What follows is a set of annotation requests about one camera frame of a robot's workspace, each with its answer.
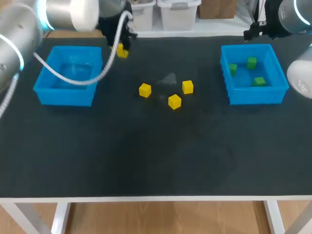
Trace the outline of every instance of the yellow cube in gripper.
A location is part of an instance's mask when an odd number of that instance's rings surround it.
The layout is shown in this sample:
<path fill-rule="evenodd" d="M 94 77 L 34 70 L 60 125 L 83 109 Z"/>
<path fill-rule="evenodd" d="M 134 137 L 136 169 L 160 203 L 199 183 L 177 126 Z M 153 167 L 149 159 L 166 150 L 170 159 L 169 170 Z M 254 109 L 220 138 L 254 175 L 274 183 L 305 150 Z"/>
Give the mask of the yellow cube in gripper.
<path fill-rule="evenodd" d="M 182 104 L 182 99 L 176 94 L 168 98 L 168 105 L 174 110 L 176 108 L 179 108 L 181 104 Z"/>
<path fill-rule="evenodd" d="M 142 84 L 139 89 L 138 92 L 140 94 L 140 96 L 148 98 L 148 96 L 152 93 L 152 87 L 149 84 Z"/>
<path fill-rule="evenodd" d="M 126 59 L 129 55 L 129 51 L 123 49 L 123 44 L 119 43 L 118 47 L 117 47 L 116 54 L 117 54 L 118 58 Z"/>
<path fill-rule="evenodd" d="M 184 94 L 192 94 L 194 90 L 193 82 L 191 80 L 182 82 L 182 89 Z"/>

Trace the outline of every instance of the table leg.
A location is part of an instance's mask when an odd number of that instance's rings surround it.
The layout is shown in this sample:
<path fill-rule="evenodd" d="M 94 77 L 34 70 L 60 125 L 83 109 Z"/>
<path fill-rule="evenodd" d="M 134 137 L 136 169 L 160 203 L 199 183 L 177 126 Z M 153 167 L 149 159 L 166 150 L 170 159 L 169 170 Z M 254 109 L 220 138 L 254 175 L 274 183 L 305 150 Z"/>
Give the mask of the table leg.
<path fill-rule="evenodd" d="M 264 201 L 271 234 L 284 234 L 285 228 L 277 201 Z"/>
<path fill-rule="evenodd" d="M 55 211 L 52 234 L 64 234 L 68 219 L 70 204 L 67 202 L 59 202 Z"/>
<path fill-rule="evenodd" d="M 41 220 L 29 203 L 0 203 L 26 234 L 64 234 L 71 203 L 59 202 L 52 230 Z"/>
<path fill-rule="evenodd" d="M 26 234 L 51 234 L 38 213 L 28 203 L 0 203 Z"/>
<path fill-rule="evenodd" d="M 288 228 L 285 234 L 311 234 L 312 233 L 312 202 Z"/>

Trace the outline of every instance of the black mat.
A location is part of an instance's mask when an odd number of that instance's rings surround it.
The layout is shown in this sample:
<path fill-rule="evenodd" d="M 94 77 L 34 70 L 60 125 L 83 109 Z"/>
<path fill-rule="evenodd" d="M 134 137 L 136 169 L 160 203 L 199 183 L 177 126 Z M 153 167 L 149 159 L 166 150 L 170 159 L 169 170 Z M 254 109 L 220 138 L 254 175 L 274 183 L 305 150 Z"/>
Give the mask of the black mat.
<path fill-rule="evenodd" d="M 309 37 L 272 42 L 284 69 Z M 240 37 L 138 39 L 97 87 L 92 108 L 42 106 L 33 60 L 0 121 L 0 197 L 312 195 L 312 100 L 290 89 L 281 105 L 230 106 L 220 47 Z M 48 39 L 54 45 L 103 39 Z M 177 85 L 159 82 L 175 73 Z M 193 95 L 181 95 L 191 79 Z M 146 82 L 153 93 L 138 96 Z M 182 108 L 167 97 L 177 93 Z"/>

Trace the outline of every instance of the blue bin with green cubes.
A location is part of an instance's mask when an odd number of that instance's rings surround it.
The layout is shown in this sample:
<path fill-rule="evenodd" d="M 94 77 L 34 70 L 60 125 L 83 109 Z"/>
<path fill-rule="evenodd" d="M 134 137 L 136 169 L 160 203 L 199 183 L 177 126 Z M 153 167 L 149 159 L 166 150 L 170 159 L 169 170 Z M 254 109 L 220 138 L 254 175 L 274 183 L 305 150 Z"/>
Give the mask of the blue bin with green cubes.
<path fill-rule="evenodd" d="M 54 46 L 47 64 L 73 80 L 89 80 L 101 72 L 102 49 L 93 46 Z M 69 84 L 43 67 L 34 90 L 42 105 L 91 106 L 97 82 L 87 86 Z"/>
<path fill-rule="evenodd" d="M 280 104 L 289 89 L 269 44 L 224 45 L 221 68 L 231 105 Z"/>

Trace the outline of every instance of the blue bin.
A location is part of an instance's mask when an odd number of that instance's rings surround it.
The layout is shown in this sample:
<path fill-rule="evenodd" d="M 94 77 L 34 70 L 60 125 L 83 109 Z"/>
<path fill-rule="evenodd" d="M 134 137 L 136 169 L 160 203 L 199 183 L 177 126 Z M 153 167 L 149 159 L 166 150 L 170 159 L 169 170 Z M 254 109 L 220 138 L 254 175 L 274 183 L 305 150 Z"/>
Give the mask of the blue bin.
<path fill-rule="evenodd" d="M 88 80 L 101 72 L 100 47 L 55 46 L 47 63 L 61 75 L 74 80 Z M 97 83 L 88 86 L 69 84 L 43 67 L 34 91 L 42 105 L 91 106 Z"/>
<path fill-rule="evenodd" d="M 249 57 L 257 58 L 255 70 L 246 68 Z M 237 64 L 234 77 L 229 64 Z M 231 105 L 280 104 L 289 85 L 269 44 L 225 45 L 221 48 L 221 68 Z M 263 77 L 267 86 L 253 87 L 253 80 Z"/>

